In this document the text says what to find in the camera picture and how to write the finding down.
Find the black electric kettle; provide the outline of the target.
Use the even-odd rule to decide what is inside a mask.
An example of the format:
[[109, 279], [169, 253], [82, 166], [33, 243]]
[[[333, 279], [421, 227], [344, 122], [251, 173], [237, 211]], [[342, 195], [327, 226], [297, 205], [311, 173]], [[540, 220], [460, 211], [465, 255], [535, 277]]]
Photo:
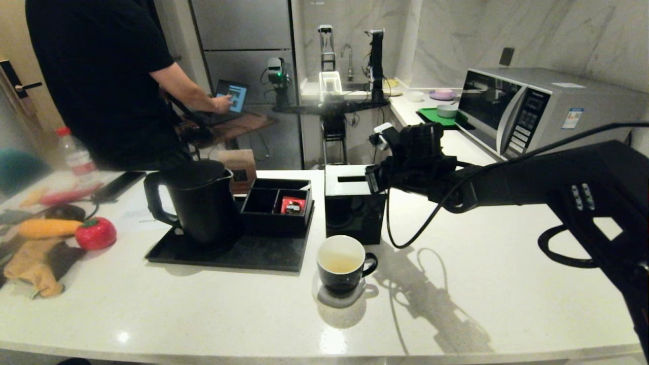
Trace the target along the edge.
[[233, 173], [217, 160], [196, 160], [149, 173], [143, 185], [153, 217], [201, 248], [228, 251], [243, 236], [230, 189]]

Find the green cutting board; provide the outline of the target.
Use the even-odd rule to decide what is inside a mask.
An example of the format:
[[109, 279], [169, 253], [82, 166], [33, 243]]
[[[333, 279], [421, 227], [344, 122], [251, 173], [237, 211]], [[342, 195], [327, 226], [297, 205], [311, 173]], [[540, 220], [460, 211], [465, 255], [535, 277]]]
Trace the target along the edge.
[[456, 105], [420, 108], [416, 111], [416, 114], [427, 122], [440, 123], [448, 128], [456, 127], [456, 120], [460, 115]]

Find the red sachet packet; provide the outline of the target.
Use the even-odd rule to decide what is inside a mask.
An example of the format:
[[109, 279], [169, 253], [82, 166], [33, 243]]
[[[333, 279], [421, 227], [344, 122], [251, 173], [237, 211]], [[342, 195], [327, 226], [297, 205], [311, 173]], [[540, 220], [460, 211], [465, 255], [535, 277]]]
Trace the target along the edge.
[[284, 196], [281, 201], [280, 213], [284, 215], [302, 215], [306, 209], [306, 199]]

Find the white dish rack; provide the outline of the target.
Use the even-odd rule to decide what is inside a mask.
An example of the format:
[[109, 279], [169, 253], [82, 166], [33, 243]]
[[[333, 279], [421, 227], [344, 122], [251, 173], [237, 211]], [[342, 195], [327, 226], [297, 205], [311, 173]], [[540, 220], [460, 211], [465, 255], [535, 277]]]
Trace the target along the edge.
[[320, 102], [343, 96], [342, 83], [338, 71], [321, 71], [318, 74], [318, 90]]

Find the black cup white inside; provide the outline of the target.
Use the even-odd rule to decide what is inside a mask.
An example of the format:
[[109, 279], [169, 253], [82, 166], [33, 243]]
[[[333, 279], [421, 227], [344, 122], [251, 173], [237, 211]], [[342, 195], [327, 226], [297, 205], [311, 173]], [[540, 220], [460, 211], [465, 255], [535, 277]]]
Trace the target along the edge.
[[352, 293], [379, 264], [373, 252], [367, 252], [362, 243], [346, 235], [327, 238], [318, 248], [316, 261], [320, 281], [337, 296]]

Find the upright black gripper stand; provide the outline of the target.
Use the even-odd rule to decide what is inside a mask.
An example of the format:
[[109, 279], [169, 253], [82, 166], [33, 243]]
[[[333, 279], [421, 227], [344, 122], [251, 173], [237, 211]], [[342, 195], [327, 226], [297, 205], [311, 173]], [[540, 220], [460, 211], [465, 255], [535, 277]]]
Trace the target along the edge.
[[320, 41], [320, 71], [336, 71], [336, 52], [333, 27], [329, 24], [317, 28]]

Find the black serving tray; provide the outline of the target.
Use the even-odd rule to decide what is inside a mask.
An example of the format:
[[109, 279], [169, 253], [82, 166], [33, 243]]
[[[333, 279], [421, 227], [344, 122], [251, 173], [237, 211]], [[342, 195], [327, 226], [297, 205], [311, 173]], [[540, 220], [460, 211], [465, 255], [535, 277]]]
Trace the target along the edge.
[[303, 233], [291, 237], [245, 234], [232, 249], [222, 252], [191, 248], [183, 234], [170, 229], [149, 249], [145, 259], [156, 264], [298, 273], [306, 252], [314, 210], [314, 203], [310, 201], [306, 230]]

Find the wooden desk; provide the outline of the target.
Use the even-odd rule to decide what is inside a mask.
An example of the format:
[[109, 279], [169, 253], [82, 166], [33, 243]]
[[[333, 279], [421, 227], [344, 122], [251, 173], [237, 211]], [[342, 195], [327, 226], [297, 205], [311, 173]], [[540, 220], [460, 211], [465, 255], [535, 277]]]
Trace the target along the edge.
[[174, 129], [181, 141], [197, 148], [230, 143], [240, 136], [278, 123], [278, 119], [266, 114], [245, 113], [225, 122], [216, 122], [215, 114], [194, 113], [181, 116]]

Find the silver microwave oven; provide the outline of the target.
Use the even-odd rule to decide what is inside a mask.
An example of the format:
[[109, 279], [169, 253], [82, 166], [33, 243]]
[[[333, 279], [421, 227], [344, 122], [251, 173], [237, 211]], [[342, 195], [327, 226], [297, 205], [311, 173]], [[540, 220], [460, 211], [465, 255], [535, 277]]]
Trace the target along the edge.
[[499, 159], [610, 123], [636, 122], [649, 93], [539, 67], [471, 68], [456, 124]]

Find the white printed paper sheet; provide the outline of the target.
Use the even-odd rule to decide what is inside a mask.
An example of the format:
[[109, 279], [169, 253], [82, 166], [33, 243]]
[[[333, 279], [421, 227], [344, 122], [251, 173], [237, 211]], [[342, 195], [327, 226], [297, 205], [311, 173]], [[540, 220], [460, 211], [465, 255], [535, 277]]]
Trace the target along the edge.
[[117, 206], [117, 217], [114, 226], [118, 234], [169, 231], [171, 227], [155, 219], [144, 200], [121, 201]]

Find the black smartphone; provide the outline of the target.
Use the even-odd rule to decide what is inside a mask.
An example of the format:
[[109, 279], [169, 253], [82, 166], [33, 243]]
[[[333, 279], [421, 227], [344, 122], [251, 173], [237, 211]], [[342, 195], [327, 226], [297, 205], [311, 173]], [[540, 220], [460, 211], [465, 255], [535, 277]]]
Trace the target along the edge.
[[94, 203], [112, 203], [127, 192], [133, 185], [147, 175], [144, 171], [126, 171], [112, 180], [109, 184], [101, 187], [91, 194], [90, 200]]

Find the red toy tomato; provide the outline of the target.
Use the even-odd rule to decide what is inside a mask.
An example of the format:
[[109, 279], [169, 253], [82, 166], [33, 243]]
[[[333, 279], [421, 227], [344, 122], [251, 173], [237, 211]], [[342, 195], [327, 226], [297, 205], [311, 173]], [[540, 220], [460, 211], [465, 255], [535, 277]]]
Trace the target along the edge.
[[93, 217], [77, 227], [75, 240], [86, 251], [99, 251], [117, 241], [117, 229], [106, 218]]

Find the yellow toy corn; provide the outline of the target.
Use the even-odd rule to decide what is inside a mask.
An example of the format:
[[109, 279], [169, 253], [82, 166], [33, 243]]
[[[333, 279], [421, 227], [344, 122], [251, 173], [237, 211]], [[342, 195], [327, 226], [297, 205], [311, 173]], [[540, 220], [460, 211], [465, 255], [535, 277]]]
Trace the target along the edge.
[[25, 220], [18, 226], [18, 234], [27, 239], [45, 239], [75, 234], [83, 222], [59, 219]]

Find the teal chair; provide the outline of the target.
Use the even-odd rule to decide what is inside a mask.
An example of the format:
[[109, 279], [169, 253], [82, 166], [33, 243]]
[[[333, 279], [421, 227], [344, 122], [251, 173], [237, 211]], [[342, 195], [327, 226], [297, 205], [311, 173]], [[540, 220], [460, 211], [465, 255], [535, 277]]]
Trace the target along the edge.
[[13, 196], [50, 173], [41, 159], [21, 150], [0, 149], [0, 193]]

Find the beige wooden door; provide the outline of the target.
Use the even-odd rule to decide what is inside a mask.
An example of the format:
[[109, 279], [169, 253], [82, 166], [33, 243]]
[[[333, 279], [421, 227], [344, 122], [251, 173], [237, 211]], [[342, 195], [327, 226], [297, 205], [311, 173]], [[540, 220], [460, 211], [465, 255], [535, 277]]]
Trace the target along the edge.
[[55, 149], [55, 129], [63, 126], [62, 118], [47, 88], [26, 27], [25, 0], [0, 0], [0, 60], [10, 60], [25, 84], [42, 82], [28, 90], [28, 98], [19, 99], [0, 69], [0, 86], [18, 113], [18, 124], [31, 148], [39, 154]]

